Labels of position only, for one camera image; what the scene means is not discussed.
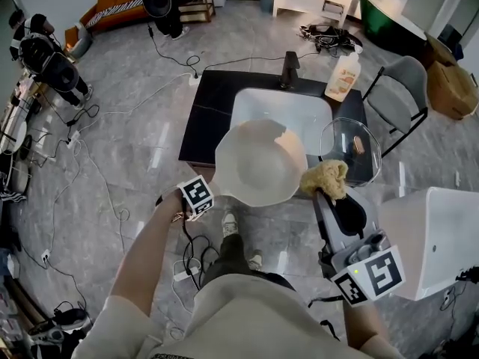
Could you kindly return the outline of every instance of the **trash can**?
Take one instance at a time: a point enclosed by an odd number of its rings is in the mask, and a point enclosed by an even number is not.
[[[272,6],[275,0],[260,0],[261,10],[265,13],[272,13]]]

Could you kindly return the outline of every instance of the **cardboard box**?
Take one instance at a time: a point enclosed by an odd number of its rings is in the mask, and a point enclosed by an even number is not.
[[[461,67],[446,67],[438,61],[427,70],[427,95],[435,111],[462,120],[478,106],[478,89]]]
[[[450,65],[457,65],[457,61],[449,48],[441,43],[439,40],[426,34],[427,42],[424,50],[418,57],[418,60],[423,64],[424,69],[429,69],[434,61],[449,67]]]

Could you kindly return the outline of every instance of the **striped cushion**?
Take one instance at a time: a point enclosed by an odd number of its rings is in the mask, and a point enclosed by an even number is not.
[[[106,8],[101,12],[97,12],[95,16],[93,16],[89,22],[87,22],[86,28],[91,28],[95,24],[97,24],[103,17],[111,16],[116,13],[124,12],[125,10],[133,9],[134,7],[138,7],[139,5],[143,4],[143,0],[132,0],[128,1],[124,4],[115,5],[110,8]]]

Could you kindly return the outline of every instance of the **black pants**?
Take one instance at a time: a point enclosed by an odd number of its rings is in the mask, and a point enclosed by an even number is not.
[[[79,77],[78,83],[76,84],[76,89],[80,93],[83,93],[83,95],[88,93],[88,86],[85,84],[82,77]],[[65,92],[60,92],[57,90],[57,92],[65,101],[68,101],[72,105],[78,105],[80,103],[79,98],[75,96],[75,94],[72,91],[65,93]]]
[[[155,19],[156,27],[164,35],[170,34],[172,38],[178,37],[183,30],[183,24],[180,21],[180,9],[178,0],[171,0],[170,13],[164,17]]]
[[[281,275],[253,271],[248,267],[248,262],[246,262],[245,259],[244,245],[239,234],[231,234],[223,239],[223,243],[219,251],[219,258],[205,273],[201,286],[203,287],[213,279],[226,274],[253,275],[254,277],[260,277],[269,280],[270,282],[287,287],[288,289],[294,290],[290,283]]]

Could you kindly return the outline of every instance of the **white shirt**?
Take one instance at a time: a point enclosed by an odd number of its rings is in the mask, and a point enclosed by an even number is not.
[[[196,296],[182,341],[163,345],[158,328],[132,302],[110,296],[73,358],[125,359],[402,359],[383,338],[361,351],[329,335],[293,290],[229,274]]]

